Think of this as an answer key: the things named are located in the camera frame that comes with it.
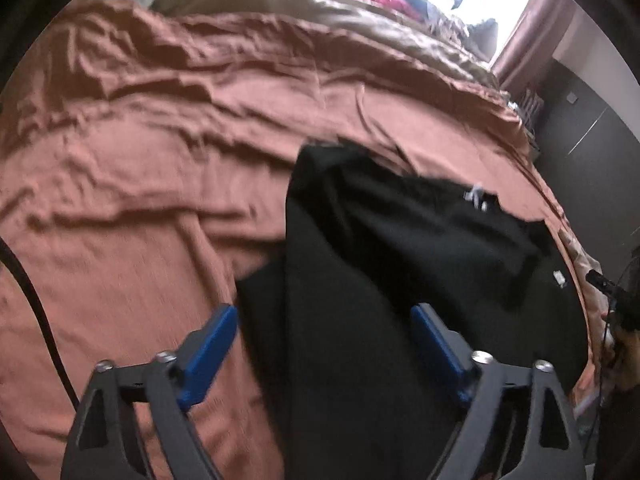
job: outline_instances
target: metal bolt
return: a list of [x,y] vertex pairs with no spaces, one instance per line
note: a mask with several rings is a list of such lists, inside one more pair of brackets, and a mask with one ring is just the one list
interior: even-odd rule
[[541,372],[550,374],[554,371],[554,366],[549,361],[536,361],[534,366]]
[[482,352],[480,350],[476,350],[471,354],[471,358],[476,362],[483,365],[487,365],[494,361],[494,356],[489,354],[488,352]]
[[165,350],[156,354],[156,361],[158,361],[159,363],[170,363],[171,361],[175,361],[176,359],[177,358],[175,354],[170,350]]
[[101,374],[102,372],[106,372],[107,370],[111,370],[115,365],[112,361],[100,361],[97,365],[95,365],[95,371]]

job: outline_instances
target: gray wall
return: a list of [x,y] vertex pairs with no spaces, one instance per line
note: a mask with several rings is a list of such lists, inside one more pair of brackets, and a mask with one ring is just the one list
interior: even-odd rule
[[[567,100],[571,93],[574,104]],[[640,142],[596,92],[558,62],[539,94],[545,110],[536,128],[542,152],[536,167],[585,250],[617,280],[640,245]]]

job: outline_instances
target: bed sheet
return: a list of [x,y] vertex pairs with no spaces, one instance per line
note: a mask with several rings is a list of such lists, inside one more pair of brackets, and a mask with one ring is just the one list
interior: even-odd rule
[[[495,92],[345,30],[76,2],[1,98],[0,232],[79,393],[99,360],[147,362],[236,300],[235,280],[284,240],[287,184],[305,142],[355,142],[396,171],[480,182],[508,212],[544,219],[556,238],[571,233]],[[5,272],[0,305],[2,422],[52,480],[74,413]],[[592,386],[590,364],[576,398]],[[139,416],[157,476],[169,478],[148,413]],[[241,336],[192,418],[225,478],[282,478]]]
[[425,24],[367,0],[155,0],[165,16],[264,12],[290,16],[337,30],[357,32],[461,81],[499,90],[489,67],[462,47],[433,36]]

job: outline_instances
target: blue gripper pad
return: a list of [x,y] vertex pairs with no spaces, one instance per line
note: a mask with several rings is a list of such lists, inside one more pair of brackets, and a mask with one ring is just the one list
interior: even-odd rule
[[223,305],[200,330],[191,332],[184,340],[177,355],[178,405],[187,412],[191,406],[201,403],[236,337],[238,311],[234,306]]
[[449,330],[426,303],[411,309],[411,335],[431,380],[467,407],[472,400],[470,383],[474,367],[472,349],[465,339]]

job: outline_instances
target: black pants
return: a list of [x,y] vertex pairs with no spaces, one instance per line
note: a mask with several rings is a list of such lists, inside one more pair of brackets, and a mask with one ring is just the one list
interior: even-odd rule
[[546,359],[574,386],[586,324],[551,234],[495,196],[476,208],[468,191],[353,148],[301,151],[285,254],[238,284],[288,478],[427,478],[461,414],[415,354],[408,314],[420,302],[472,348],[526,367]]

